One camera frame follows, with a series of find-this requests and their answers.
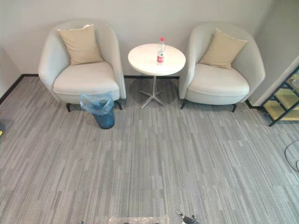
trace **white armchair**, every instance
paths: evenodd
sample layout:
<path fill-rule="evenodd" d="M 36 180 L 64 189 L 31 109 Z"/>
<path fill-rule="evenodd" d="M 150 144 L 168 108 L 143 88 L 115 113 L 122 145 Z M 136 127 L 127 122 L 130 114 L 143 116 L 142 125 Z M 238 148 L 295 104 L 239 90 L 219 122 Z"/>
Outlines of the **white armchair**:
<path fill-rule="evenodd" d="M 96 41 L 104 61 L 70 66 L 68 51 L 57 29 L 82 28 L 86 24 L 94 25 Z M 68 111 L 70 104 L 79 104 L 82 93 L 110 91 L 120 109 L 117 100 L 126 98 L 119 43 L 113 28 L 102 21 L 72 20 L 54 27 L 47 37 L 38 75 L 52 96 L 66 103 Z"/>
<path fill-rule="evenodd" d="M 215 29 L 234 38 L 247 40 L 247 44 L 232 62 L 233 69 L 199 64 Z M 196 26 L 190 35 L 186 66 L 179 79 L 179 97 L 188 101 L 211 105 L 234 105 L 244 102 L 265 78 L 262 57 L 255 40 L 247 31 L 226 23 L 209 22 Z"/>

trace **plastic bottle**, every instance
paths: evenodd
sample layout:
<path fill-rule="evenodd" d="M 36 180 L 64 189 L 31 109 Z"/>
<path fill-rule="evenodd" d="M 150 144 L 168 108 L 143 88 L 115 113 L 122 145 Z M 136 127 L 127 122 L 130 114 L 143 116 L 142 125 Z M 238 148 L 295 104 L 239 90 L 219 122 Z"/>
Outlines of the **plastic bottle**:
<path fill-rule="evenodd" d="M 157 62 L 162 63 L 164 61 L 164 51 L 165 51 L 164 37 L 161 37 L 160 42 L 158 44 Z"/>

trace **floor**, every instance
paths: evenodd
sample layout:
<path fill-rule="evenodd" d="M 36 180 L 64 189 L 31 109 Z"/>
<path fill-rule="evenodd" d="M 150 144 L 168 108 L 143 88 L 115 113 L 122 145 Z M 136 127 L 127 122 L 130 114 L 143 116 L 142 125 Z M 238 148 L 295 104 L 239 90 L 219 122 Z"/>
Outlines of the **floor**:
<path fill-rule="evenodd" d="M 268 127 L 262 112 L 239 104 L 188 103 L 178 80 L 141 109 L 151 79 L 125 79 L 115 126 L 68 113 L 38 77 L 25 77 L 0 105 L 1 224 L 107 224 L 110 217 L 169 217 L 176 209 L 201 224 L 299 223 L 299 173 L 285 148 L 299 123 Z"/>

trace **throw pillow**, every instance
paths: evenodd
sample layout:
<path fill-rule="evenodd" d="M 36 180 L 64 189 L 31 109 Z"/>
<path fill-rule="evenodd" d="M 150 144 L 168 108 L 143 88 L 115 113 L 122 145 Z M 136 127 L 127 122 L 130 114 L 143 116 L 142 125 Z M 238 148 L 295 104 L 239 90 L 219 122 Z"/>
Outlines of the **throw pillow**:
<path fill-rule="evenodd" d="M 93 25 L 85 25 L 80 29 L 58 29 L 57 31 L 69 52 L 71 65 L 104 61 L 95 40 Z"/>
<path fill-rule="evenodd" d="M 199 63 L 231 69 L 231 63 L 247 42 L 235 39 L 216 29 L 214 38 Z"/>

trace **armchair seat cushion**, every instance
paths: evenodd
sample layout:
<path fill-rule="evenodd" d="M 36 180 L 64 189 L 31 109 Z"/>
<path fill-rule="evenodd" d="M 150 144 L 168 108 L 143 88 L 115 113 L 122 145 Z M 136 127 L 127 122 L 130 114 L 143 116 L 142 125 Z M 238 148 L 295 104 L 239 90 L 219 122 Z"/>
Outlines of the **armchair seat cushion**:
<path fill-rule="evenodd" d="M 111 91 L 113 100 L 120 98 L 120 88 L 113 68 L 107 62 L 71 65 L 56 78 L 53 91 L 64 102 L 79 104 L 82 93 L 95 94 Z"/>
<path fill-rule="evenodd" d="M 239 102 L 248 93 L 248 82 L 235 69 L 196 64 L 186 99 L 197 103 L 226 105 Z"/>

